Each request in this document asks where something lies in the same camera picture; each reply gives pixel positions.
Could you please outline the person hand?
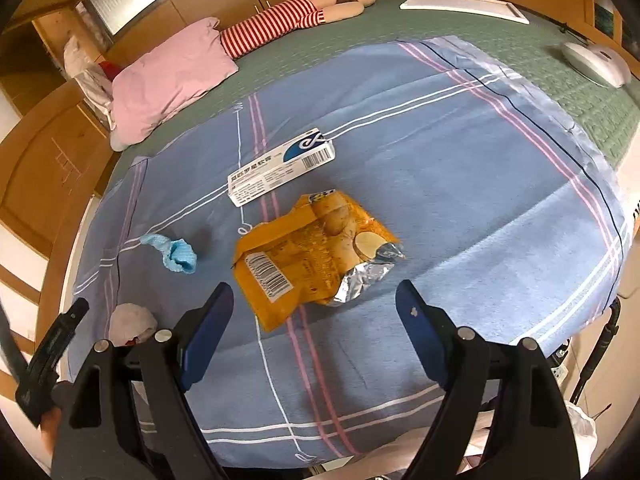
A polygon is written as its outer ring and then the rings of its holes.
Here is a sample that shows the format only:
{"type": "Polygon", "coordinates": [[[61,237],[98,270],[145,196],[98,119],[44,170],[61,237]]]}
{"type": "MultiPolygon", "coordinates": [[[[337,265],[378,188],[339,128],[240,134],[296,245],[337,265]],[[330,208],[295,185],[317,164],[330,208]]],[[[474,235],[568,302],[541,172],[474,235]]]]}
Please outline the person hand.
{"type": "Polygon", "coordinates": [[[53,405],[50,411],[44,413],[40,422],[40,437],[44,449],[49,455],[53,455],[56,439],[58,438],[58,427],[60,426],[63,410],[72,400],[73,384],[64,380],[58,382],[52,390],[53,405]]]}

